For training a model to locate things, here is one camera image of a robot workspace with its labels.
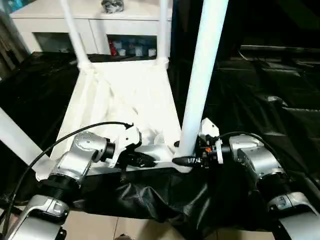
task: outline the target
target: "white cabinet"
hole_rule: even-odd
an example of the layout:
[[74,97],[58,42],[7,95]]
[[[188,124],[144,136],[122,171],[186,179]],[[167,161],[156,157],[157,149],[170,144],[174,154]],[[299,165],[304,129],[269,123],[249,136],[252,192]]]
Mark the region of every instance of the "white cabinet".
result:
[[[90,25],[95,39],[97,50],[100,54],[111,54],[110,45],[120,43],[121,45],[129,44],[133,48],[156,49],[157,48],[157,34],[158,21],[147,20],[95,20],[91,19]],[[170,37],[171,37],[171,21],[168,21],[167,33],[167,50],[168,56],[170,53]],[[128,53],[128,47],[122,46],[121,49],[126,50],[126,56],[132,54]]]
[[[160,0],[124,0],[124,11],[107,14],[101,0],[69,0],[87,54],[132,55],[157,48]],[[13,12],[13,22],[30,53],[72,52],[68,26],[58,0],[36,0]],[[167,49],[170,52],[172,2],[168,8]]]
[[[32,52],[73,52],[68,26],[63,18],[13,18],[23,43]],[[85,51],[97,53],[93,34],[87,19],[76,19]]]

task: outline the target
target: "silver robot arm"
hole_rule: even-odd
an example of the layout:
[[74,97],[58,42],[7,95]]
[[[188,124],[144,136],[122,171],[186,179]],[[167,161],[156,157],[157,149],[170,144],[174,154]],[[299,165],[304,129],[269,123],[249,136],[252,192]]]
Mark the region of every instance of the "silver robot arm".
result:
[[320,215],[307,197],[291,187],[291,181],[275,156],[248,135],[229,139],[233,159],[249,173],[261,193],[267,211],[278,219],[275,237],[281,240],[320,239]]
[[320,215],[266,146],[257,138],[237,134],[224,138],[208,119],[201,123],[195,155],[174,158],[175,164],[194,168],[215,168],[222,156],[243,166],[251,189],[261,194],[266,212],[275,220],[273,231],[280,240],[320,240]]
[[5,240],[64,240],[61,227],[69,214],[68,204],[79,190],[93,162],[114,167],[119,155],[129,147],[141,144],[139,130],[132,126],[114,143],[107,138],[84,131],[74,137],[71,148],[57,160],[48,179],[43,180],[41,194],[29,201]]

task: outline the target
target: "white pole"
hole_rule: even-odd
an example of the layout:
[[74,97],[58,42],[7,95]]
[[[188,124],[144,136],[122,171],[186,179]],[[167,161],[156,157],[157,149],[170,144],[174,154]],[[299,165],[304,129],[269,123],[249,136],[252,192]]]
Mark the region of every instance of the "white pole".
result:
[[168,38],[168,6],[169,0],[160,1],[160,18],[158,23],[158,36],[156,39],[157,45],[157,62],[165,64],[168,68],[168,56],[167,56],[167,38]]
[[90,61],[88,60],[84,46],[81,42],[79,33],[77,31],[75,21],[72,17],[71,10],[70,10],[69,4],[68,4],[68,0],[60,0],[60,3],[61,3],[62,10],[64,13],[64,18],[65,18],[66,23],[69,27],[69,36],[70,36],[72,46],[75,51],[75,55],[78,59],[78,67],[82,66],[84,64],[90,64]]
[[[0,140],[26,164],[29,165],[42,153],[40,147],[1,108],[0,123]],[[43,179],[48,176],[54,165],[55,162],[44,155],[32,169],[37,173],[37,177]]]
[[176,157],[194,153],[228,0],[204,0]]

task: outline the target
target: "black tarp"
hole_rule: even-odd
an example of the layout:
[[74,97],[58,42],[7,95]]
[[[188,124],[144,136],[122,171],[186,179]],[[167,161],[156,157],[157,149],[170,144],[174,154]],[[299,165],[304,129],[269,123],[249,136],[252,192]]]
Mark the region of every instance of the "black tarp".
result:
[[[92,55],[93,62],[110,61]],[[130,60],[129,58],[112,58]],[[172,64],[168,70],[180,121],[192,65]],[[34,53],[8,79],[0,82],[0,106],[42,148],[59,131],[78,76],[75,56]],[[218,62],[209,88],[203,117],[221,133],[247,131],[263,136],[285,150],[310,174],[320,173],[320,69],[294,62],[228,60]],[[8,200],[25,164],[3,144],[1,147],[2,206]],[[299,166],[280,154],[283,166],[297,176],[315,205],[318,191],[310,190]],[[18,201],[36,192],[34,173],[26,179]],[[218,227],[269,229],[263,211],[248,187],[242,168],[230,159],[215,169],[195,169],[188,174],[173,169],[87,177],[74,208],[88,213],[169,221],[186,239],[201,239]]]

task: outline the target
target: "black cloth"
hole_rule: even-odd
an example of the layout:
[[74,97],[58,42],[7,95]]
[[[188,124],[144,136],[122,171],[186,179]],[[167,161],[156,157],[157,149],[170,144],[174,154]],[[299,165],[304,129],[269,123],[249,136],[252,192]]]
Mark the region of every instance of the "black cloth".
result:
[[[130,60],[92,55],[93,62]],[[168,70],[180,122],[188,92],[192,65],[171,64]],[[0,106],[41,147],[57,137],[78,76],[75,56],[66,53],[34,53],[8,79],[0,82]],[[320,162],[320,71],[315,65],[292,62],[223,61],[216,65],[203,117],[209,117],[221,133],[247,131],[263,136],[285,150],[315,178]],[[0,199],[4,206],[25,164],[1,145]],[[286,154],[283,166],[299,178],[316,205],[312,184]],[[26,179],[18,201],[36,192],[34,173]],[[186,239],[201,239],[218,227],[266,229],[263,212],[248,194],[241,166],[226,158],[215,169],[194,169],[182,174],[174,169],[89,176],[74,209],[93,214],[169,221]]]

